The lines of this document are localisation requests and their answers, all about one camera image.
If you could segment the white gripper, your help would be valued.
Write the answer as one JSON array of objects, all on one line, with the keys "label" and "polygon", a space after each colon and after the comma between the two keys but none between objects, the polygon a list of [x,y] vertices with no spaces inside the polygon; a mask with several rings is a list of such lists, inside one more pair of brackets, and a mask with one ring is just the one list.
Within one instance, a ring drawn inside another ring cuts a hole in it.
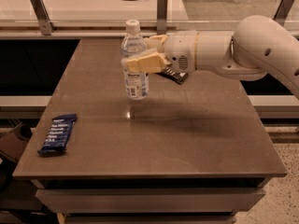
[{"label": "white gripper", "polygon": [[197,36],[195,31],[179,31],[170,36],[146,37],[144,41],[149,49],[123,58],[121,64],[133,73],[160,73],[170,64],[175,72],[194,72]]}]

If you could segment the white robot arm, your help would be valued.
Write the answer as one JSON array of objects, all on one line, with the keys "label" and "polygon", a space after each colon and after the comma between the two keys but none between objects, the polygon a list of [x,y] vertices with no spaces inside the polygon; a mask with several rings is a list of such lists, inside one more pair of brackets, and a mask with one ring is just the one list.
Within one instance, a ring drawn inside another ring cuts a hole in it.
[{"label": "white robot arm", "polygon": [[264,16],[249,16],[232,32],[179,31],[146,39],[148,49],[124,58],[130,72],[211,71],[231,79],[254,81],[269,74],[299,98],[299,41]]}]

